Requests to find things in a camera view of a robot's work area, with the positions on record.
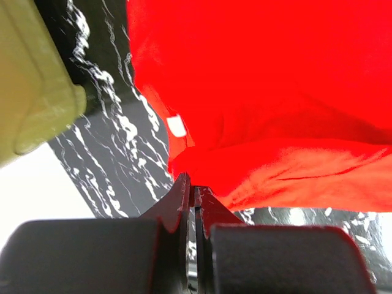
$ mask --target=black marble surface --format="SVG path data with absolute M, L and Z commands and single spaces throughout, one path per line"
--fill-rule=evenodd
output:
M 88 111 L 50 142 L 96 217 L 136 217 L 169 190 L 167 133 L 133 86 L 126 0 L 36 0 Z M 237 212 L 248 224 L 336 225 L 358 244 L 372 281 L 392 288 L 392 214 L 263 208 Z M 195 260 L 191 236 L 189 258 Z

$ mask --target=red garment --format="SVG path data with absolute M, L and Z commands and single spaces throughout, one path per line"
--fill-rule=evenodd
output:
M 392 211 L 392 1 L 128 0 L 169 171 L 229 209 Z

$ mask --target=white surface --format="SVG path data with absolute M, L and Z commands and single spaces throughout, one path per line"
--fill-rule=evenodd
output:
M 81 218 L 94 215 L 48 144 L 0 168 L 0 251 L 26 221 Z
M 182 138 L 186 136 L 186 129 L 180 115 L 172 116 L 166 119 L 169 130 L 176 138 Z

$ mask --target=yellow plastic object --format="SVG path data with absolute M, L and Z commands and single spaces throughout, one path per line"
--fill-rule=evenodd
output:
M 67 129 L 86 108 L 33 0 L 0 0 L 0 166 Z

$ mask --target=red cloth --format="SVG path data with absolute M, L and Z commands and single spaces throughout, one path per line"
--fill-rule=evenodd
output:
M 229 209 L 392 211 L 392 1 L 128 0 L 169 171 Z

